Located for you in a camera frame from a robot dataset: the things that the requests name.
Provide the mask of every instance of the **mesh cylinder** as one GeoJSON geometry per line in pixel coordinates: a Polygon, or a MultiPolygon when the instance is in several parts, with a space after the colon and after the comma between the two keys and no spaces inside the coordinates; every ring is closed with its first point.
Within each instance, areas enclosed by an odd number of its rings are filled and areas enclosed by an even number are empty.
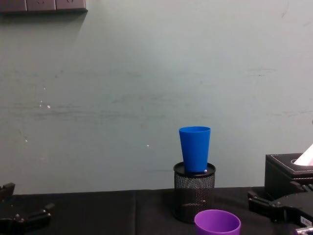
{"type": "Polygon", "coordinates": [[[211,209],[214,199],[215,167],[208,163],[204,173],[186,173],[183,163],[174,166],[174,215],[177,219],[194,223],[195,215],[211,209]]]}

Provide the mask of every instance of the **black tablecloth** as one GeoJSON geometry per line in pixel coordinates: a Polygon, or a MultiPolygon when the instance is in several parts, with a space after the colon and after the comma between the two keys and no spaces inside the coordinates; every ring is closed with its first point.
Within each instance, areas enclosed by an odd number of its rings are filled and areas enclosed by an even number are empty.
{"type": "MultiPolygon", "coordinates": [[[[248,210],[251,188],[216,188],[214,208],[236,214],[241,235],[287,235],[295,225],[274,224],[248,210]]],[[[32,235],[195,235],[195,226],[177,221],[171,212],[172,189],[92,193],[16,195],[25,212],[54,203],[48,228],[32,235]]]]}

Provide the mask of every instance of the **wall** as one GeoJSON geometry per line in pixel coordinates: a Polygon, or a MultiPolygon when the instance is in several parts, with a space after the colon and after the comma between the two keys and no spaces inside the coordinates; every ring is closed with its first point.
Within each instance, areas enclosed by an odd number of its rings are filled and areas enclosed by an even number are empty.
{"type": "Polygon", "coordinates": [[[173,187],[178,129],[212,128],[218,187],[313,140],[310,0],[89,0],[0,19],[0,179],[17,193],[173,187]]]}

